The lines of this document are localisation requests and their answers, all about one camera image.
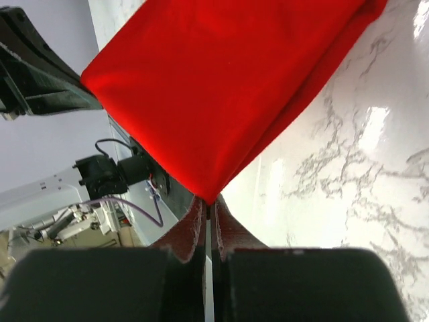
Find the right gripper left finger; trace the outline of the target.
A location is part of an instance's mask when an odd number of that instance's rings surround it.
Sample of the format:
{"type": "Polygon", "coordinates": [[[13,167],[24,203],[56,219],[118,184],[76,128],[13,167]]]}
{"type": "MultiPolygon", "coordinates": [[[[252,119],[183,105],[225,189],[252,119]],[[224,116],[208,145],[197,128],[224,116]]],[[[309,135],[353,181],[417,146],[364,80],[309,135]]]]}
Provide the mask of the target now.
{"type": "Polygon", "coordinates": [[[194,197],[183,218],[151,247],[166,255],[160,321],[204,321],[205,202],[194,197]]]}

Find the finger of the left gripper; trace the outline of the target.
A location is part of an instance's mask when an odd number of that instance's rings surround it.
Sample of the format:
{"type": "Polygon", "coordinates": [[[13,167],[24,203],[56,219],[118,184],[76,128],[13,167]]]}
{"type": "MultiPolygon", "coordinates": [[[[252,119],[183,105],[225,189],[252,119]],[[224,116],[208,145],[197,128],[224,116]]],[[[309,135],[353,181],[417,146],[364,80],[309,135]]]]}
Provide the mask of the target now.
{"type": "Polygon", "coordinates": [[[20,7],[1,8],[1,116],[101,110],[95,96],[20,7]]]}

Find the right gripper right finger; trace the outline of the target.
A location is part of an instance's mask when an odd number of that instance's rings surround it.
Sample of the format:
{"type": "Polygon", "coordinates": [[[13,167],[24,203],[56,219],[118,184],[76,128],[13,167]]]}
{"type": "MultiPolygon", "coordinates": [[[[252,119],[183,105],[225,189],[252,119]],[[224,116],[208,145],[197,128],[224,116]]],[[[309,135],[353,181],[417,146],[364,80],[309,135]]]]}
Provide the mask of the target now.
{"type": "Polygon", "coordinates": [[[223,268],[227,255],[235,250],[267,249],[229,211],[222,195],[212,205],[212,281],[214,297],[214,319],[225,321],[227,273],[223,268]]]}

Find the bright red t shirt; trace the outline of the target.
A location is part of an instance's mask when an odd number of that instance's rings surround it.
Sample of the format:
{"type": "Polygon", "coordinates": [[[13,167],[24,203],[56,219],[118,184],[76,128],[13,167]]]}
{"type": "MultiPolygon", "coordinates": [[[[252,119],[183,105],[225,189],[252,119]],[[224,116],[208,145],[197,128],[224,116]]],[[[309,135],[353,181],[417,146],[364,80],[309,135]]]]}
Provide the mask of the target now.
{"type": "Polygon", "coordinates": [[[384,1],[146,1],[84,70],[190,192],[222,189],[319,93],[384,1]]]}

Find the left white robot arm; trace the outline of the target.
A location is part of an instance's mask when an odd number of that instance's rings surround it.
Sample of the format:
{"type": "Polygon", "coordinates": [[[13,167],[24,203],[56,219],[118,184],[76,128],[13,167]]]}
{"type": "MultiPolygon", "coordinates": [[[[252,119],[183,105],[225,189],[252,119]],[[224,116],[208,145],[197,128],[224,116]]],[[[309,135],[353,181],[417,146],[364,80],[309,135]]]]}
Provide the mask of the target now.
{"type": "MultiPolygon", "coordinates": [[[[52,116],[99,110],[80,77],[47,45],[20,7],[1,8],[1,116],[52,116]]],[[[155,162],[139,145],[115,162],[106,153],[43,180],[1,193],[1,228],[29,223],[69,205],[100,203],[121,195],[154,173],[155,162]]]]}

